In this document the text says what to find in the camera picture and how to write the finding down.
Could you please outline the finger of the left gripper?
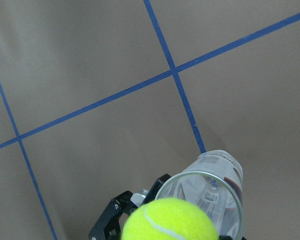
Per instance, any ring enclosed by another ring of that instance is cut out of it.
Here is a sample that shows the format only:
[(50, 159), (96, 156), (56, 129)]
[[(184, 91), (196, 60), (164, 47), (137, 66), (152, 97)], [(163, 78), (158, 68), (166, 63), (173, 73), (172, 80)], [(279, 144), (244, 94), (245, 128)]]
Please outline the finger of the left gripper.
[(90, 230), (89, 240), (119, 240), (121, 238), (120, 218), (122, 215), (129, 216), (132, 213), (132, 195), (132, 192), (127, 190), (110, 200)]
[(157, 193), (162, 188), (164, 183), (170, 178), (171, 176), (166, 173), (161, 177), (157, 178), (149, 190), (141, 189), (138, 192), (133, 193), (130, 198), (130, 201), (133, 203), (134, 206), (129, 211), (129, 214), (131, 215), (135, 210), (140, 208), (142, 205), (152, 202), (156, 198)]

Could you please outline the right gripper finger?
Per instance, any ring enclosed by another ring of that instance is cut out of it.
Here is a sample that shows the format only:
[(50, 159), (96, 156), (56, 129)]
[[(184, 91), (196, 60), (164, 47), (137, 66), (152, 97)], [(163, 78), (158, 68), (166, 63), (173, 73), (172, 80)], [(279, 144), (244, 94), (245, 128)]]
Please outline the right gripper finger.
[(228, 235), (220, 235), (219, 240), (234, 240), (231, 236)]

